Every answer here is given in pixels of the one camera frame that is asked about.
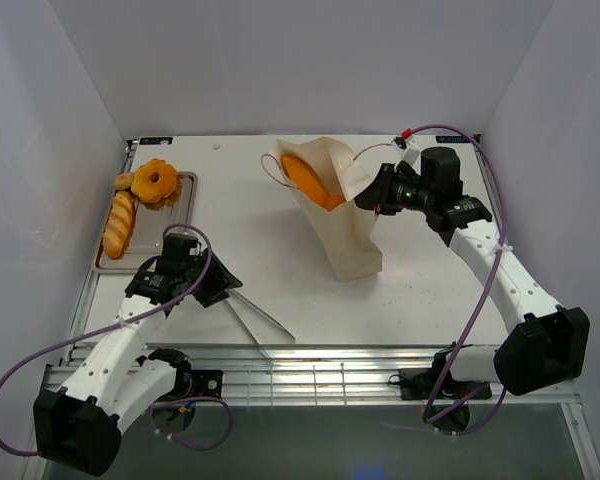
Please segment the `long orange bread loaf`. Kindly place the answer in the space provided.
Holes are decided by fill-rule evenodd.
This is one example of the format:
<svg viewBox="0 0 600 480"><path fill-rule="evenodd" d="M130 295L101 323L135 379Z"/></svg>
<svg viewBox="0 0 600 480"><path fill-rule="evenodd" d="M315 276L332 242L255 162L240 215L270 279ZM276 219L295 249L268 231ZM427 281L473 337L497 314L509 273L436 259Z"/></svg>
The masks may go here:
<svg viewBox="0 0 600 480"><path fill-rule="evenodd" d="M285 154L281 162L287 177L316 205L332 211L346 202L343 196L330 194L317 172L304 160Z"/></svg>

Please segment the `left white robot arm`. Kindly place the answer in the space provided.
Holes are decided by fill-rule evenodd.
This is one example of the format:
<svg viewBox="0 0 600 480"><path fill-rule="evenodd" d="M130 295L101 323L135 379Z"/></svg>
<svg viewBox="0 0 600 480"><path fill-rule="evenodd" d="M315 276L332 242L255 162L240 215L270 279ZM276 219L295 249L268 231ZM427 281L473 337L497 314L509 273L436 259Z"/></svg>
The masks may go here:
<svg viewBox="0 0 600 480"><path fill-rule="evenodd" d="M112 331L61 386L43 389L33 405L39 456L93 476L113 464L125 431L157 407L192 418L200 377L188 356L145 344L188 296L204 308L229 296L242 282L194 236L168 234L159 255L143 262L124 292Z"/></svg>

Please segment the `beige paper bag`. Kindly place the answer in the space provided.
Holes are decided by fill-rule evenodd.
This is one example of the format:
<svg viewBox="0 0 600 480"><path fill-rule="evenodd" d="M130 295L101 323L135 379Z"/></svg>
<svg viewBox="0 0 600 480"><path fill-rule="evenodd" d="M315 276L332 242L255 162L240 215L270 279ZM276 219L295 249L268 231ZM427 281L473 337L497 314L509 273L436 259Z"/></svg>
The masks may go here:
<svg viewBox="0 0 600 480"><path fill-rule="evenodd" d="M329 210L302 192L283 164L287 155L305 162L317 174L329 195L344 201ZM273 178L294 197L304 216L317 234L339 281L349 281L382 271L383 255L371 240L376 223L373 209L366 211L354 197L371 184L372 178L346 143L331 137L319 137L301 144L278 139L260 161L272 159L280 174Z"/></svg>

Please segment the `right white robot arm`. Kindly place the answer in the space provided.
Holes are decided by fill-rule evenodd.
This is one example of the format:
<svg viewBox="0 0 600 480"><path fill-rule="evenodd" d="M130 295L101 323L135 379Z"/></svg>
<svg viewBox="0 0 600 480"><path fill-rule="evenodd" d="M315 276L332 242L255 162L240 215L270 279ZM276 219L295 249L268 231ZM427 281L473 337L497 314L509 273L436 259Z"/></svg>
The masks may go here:
<svg viewBox="0 0 600 480"><path fill-rule="evenodd" d="M418 170L407 159L382 164L354 201L380 215L423 213L482 284L505 324L507 337L496 347L458 343L437 355L431 382L438 394L454 397L476 382L499 383L521 396L581 375L589 318L579 307L562 306L502 243L490 211L464 193L454 149L423 150Z"/></svg>

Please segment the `metal tongs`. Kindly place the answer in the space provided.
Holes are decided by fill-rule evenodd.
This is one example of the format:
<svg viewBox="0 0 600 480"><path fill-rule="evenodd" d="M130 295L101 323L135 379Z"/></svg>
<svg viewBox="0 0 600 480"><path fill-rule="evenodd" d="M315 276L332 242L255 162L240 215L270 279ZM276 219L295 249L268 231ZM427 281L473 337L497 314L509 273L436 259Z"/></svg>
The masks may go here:
<svg viewBox="0 0 600 480"><path fill-rule="evenodd" d="M254 303L252 300L247 298L238 290L230 290L229 298L225 301L226 306L231 316L236 321L237 325L240 327L242 332L248 337L251 343L256 347L257 352L264 360L271 361L272 357L268 353L267 349L261 345L257 335L249 328L248 323L240 315L240 312L235 308L234 304L232 303L233 300L237 300L240 304L247 308L255 317L258 318L259 322L267 324L269 328L275 330L278 334L285 337L291 345L294 345L296 343L296 336L290 330L288 330L281 322L279 322L274 316L269 314L266 310Z"/></svg>

